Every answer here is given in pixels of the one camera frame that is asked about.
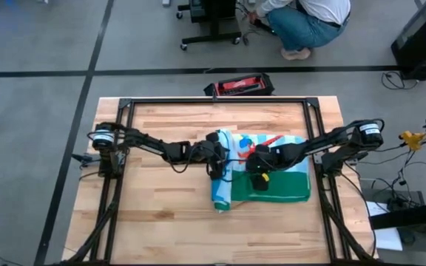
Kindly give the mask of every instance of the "white cloth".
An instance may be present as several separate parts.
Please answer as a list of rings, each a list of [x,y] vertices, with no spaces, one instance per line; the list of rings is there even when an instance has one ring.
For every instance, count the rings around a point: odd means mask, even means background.
[[[266,0],[256,8],[259,17],[266,16],[276,8],[284,7],[293,0]],[[322,21],[343,24],[351,10],[350,0],[300,0],[303,9]]]

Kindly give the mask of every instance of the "yellow object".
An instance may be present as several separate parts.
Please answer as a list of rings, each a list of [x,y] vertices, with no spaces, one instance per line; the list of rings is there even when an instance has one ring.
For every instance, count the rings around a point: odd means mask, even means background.
[[[418,151],[422,148],[422,141],[426,139],[426,134],[406,131],[399,137],[405,141],[411,151]]]
[[[263,174],[263,178],[266,182],[269,182],[269,176],[266,173]]]

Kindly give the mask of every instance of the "cart wheel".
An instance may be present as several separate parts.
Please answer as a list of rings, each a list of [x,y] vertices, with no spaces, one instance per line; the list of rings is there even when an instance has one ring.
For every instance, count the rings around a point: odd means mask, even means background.
[[[241,37],[237,37],[236,39],[233,40],[233,44],[239,44],[241,42]]]

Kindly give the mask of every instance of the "wooden table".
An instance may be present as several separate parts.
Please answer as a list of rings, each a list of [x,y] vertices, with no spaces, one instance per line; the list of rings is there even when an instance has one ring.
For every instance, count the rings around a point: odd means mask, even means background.
[[[319,102],[325,130],[341,126],[337,97],[319,97]],[[118,98],[101,98],[94,124],[115,121],[117,107]],[[169,142],[199,141],[216,129],[307,138],[302,107],[294,103],[137,104],[132,126]],[[83,174],[97,170],[93,166]],[[218,214],[204,166],[176,174],[160,157],[131,149],[111,263],[327,263],[317,183],[312,167],[310,171],[307,202],[244,202]],[[359,186],[349,168],[343,173]],[[80,181],[64,259],[93,229],[102,184],[97,176]],[[360,195],[343,178],[337,178],[337,186],[348,229],[371,252],[373,237]],[[341,253],[336,228],[334,233]]]

